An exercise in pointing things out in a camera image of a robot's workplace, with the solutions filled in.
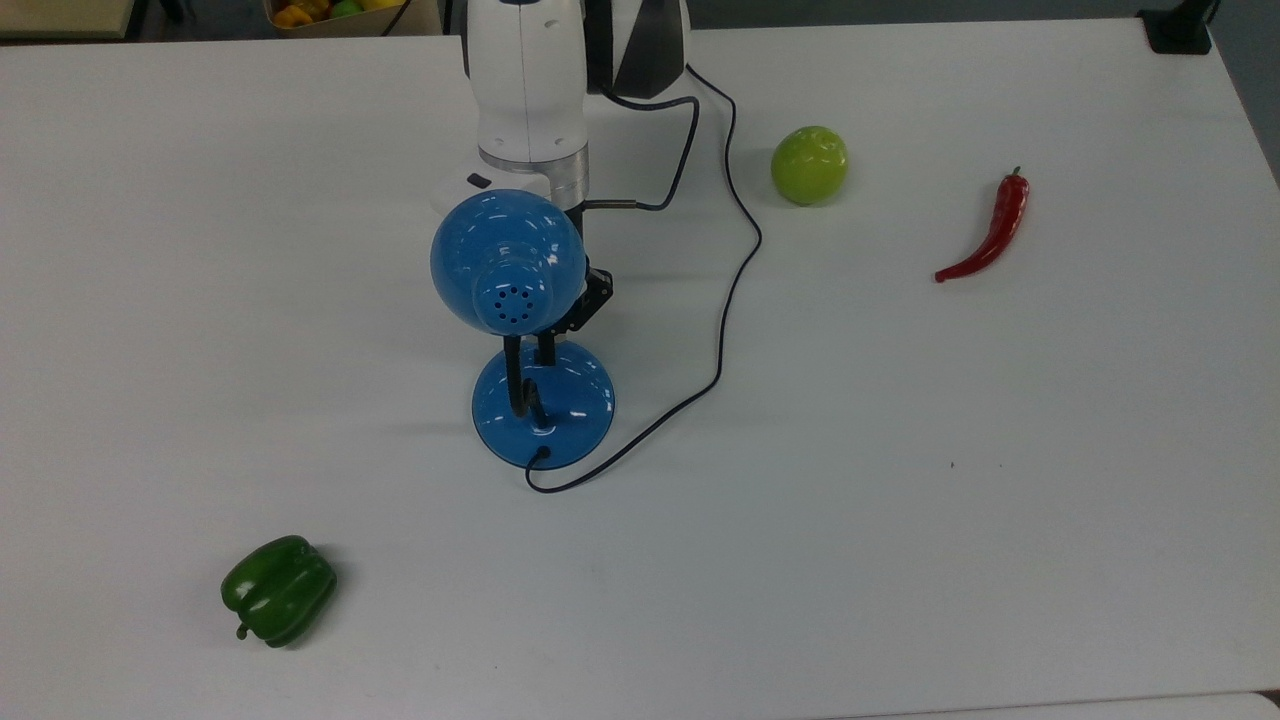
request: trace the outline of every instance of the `table surface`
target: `table surface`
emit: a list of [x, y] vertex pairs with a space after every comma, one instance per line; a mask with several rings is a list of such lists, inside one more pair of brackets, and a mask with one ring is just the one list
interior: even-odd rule
[[[699, 32], [767, 238], [721, 387], [557, 497], [475, 437], [428, 266], [457, 38], [0, 47], [0, 715], [786, 719], [1280, 687], [1280, 193], [1134, 20]], [[675, 91], [694, 90], [684, 79]], [[599, 211], [620, 447], [713, 369], [727, 108]], [[591, 196], [686, 114], [588, 102]], [[842, 193], [788, 206], [822, 123]], [[937, 286], [1014, 165], [1006, 258]], [[548, 474], [544, 482], [572, 477]], [[343, 589], [294, 651], [223, 574]]]
[[918, 720], [1275, 720], [1276, 706], [1258, 694], [1222, 694], [1087, 702], [911, 716]]
[[0, 0], [0, 37], [120, 38], [137, 0]]

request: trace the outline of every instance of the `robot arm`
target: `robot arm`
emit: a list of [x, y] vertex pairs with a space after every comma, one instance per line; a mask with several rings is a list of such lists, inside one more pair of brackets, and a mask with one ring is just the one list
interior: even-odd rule
[[485, 190], [525, 190], [561, 210], [588, 195], [588, 81], [648, 99], [685, 67], [684, 0], [470, 0], [463, 65], [477, 152], [436, 187], [442, 215]]

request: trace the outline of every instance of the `black cable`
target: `black cable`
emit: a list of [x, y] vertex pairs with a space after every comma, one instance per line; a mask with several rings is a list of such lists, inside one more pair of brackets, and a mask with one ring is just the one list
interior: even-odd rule
[[680, 154], [680, 164], [676, 165], [676, 177], [671, 181], [671, 190], [667, 191], [667, 197], [657, 204], [652, 205], [649, 202], [640, 202], [639, 200], [588, 200], [582, 209], [584, 210], [649, 210], [658, 211], [666, 210], [667, 205], [671, 205], [671, 200], [676, 196], [676, 190], [680, 187], [680, 178], [685, 174], [685, 161], [689, 160], [689, 151], [694, 147], [694, 136], [698, 135], [698, 117], [701, 113], [701, 105], [699, 105], [698, 99], [692, 95], [686, 95], [685, 97], [676, 97], [675, 100], [667, 100], [663, 102], [641, 104], [632, 102], [630, 100], [623, 100], [613, 92], [600, 88], [600, 95], [604, 95], [614, 104], [627, 108], [628, 110], [666, 110], [668, 108], [678, 108], [680, 105], [692, 105], [694, 114], [689, 120], [689, 137], [685, 138], [685, 150]]
[[742, 215], [746, 217], [746, 222], [751, 223], [751, 228], [755, 231], [755, 245], [751, 247], [751, 251], [746, 254], [746, 258], [742, 260], [742, 263], [737, 266], [737, 272], [733, 273], [733, 282], [731, 282], [728, 286], [728, 295], [726, 296], [724, 306], [721, 310], [719, 333], [716, 343], [716, 375], [712, 378], [709, 383], [707, 383], [707, 387], [695, 392], [694, 395], [690, 395], [685, 400], [677, 402], [671, 410], [663, 413], [660, 418], [654, 420], [648, 428], [641, 430], [640, 434], [632, 438], [631, 442], [622, 446], [622, 450], [614, 452], [607, 460], [604, 460], [603, 462], [600, 462], [599, 465], [596, 465], [586, 474], [575, 480], [570, 480], [562, 486], [556, 486], [553, 488], [544, 488], [534, 484], [532, 479], [534, 465], [538, 465], [540, 460], [550, 457], [550, 448], [548, 448], [547, 446], [539, 447], [538, 451], [534, 454], [534, 456], [530, 457], [529, 462], [525, 465], [525, 482], [529, 483], [530, 488], [543, 495], [564, 492], [567, 489], [576, 488], [577, 486], [594, 479], [596, 475], [599, 475], [609, 466], [612, 466], [614, 462], [621, 460], [623, 455], [631, 452], [631, 448], [640, 445], [644, 441], [644, 438], [653, 434], [654, 430], [660, 428], [667, 420], [673, 418], [677, 413], [680, 413], [685, 407], [689, 407], [695, 401], [698, 401], [698, 398], [710, 392], [712, 388], [714, 388], [719, 383], [721, 375], [724, 374], [724, 329], [728, 325], [728, 309], [730, 305], [733, 304], [733, 293], [737, 291], [739, 281], [742, 279], [742, 273], [746, 272], [746, 266], [751, 263], [751, 259], [755, 258], [755, 254], [760, 251], [760, 246], [764, 243], [764, 231], [760, 229], [760, 224], [755, 222], [755, 218], [751, 217], [751, 211], [746, 209], [745, 204], [742, 204], [742, 197], [739, 196], [737, 188], [733, 186], [733, 172], [730, 165], [730, 149], [733, 145], [733, 131], [737, 128], [737, 102], [735, 102], [732, 97], [726, 95], [723, 90], [716, 87], [707, 78], [698, 74], [698, 70], [695, 70], [692, 65], [685, 65], [685, 69], [687, 69], [689, 74], [694, 76], [694, 78], [696, 78], [698, 82], [705, 85], [708, 88], [716, 92], [716, 95], [719, 95], [724, 100], [728, 100], [730, 122], [728, 122], [728, 133], [726, 133], [724, 136], [724, 181], [728, 183], [730, 193], [733, 195], [733, 202], [737, 204], [739, 210], [742, 211]]
[[392, 22], [387, 23], [387, 29], [383, 31], [383, 35], [380, 37], [387, 37], [388, 35], [392, 33], [393, 29], [396, 29], [396, 23], [399, 22], [401, 17], [404, 14], [404, 10], [408, 10], [408, 4], [412, 1], [413, 0], [404, 0], [404, 3], [401, 5], [401, 9], [396, 12], [396, 17], [392, 18]]

